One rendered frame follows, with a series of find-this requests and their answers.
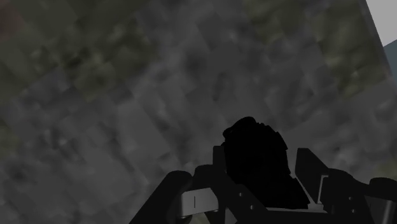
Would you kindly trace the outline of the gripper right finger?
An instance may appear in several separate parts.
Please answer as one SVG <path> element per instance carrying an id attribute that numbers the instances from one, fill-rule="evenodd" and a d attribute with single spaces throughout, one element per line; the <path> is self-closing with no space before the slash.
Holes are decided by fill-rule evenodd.
<path id="1" fill-rule="evenodd" d="M 327 167 L 308 148 L 299 148 L 295 174 L 330 224 L 397 224 L 397 181 L 372 178 L 362 183 Z"/>

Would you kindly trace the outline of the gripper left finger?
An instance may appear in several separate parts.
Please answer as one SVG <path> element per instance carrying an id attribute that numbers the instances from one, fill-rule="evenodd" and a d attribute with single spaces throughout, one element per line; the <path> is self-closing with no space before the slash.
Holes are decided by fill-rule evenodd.
<path id="1" fill-rule="evenodd" d="M 168 173 L 129 224 L 189 224 L 200 213 L 210 224 L 266 223 L 267 208 L 225 172 L 223 147 L 215 146 L 213 155 L 213 164 L 194 174 Z"/>

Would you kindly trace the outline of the black lumpy object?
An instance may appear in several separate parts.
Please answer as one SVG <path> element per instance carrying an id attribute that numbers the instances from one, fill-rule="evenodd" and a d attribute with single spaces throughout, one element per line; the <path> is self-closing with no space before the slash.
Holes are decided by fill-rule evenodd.
<path id="1" fill-rule="evenodd" d="M 307 209 L 310 203 L 291 176 L 286 143 L 271 126 L 244 117 L 223 132 L 226 173 L 265 207 Z"/>

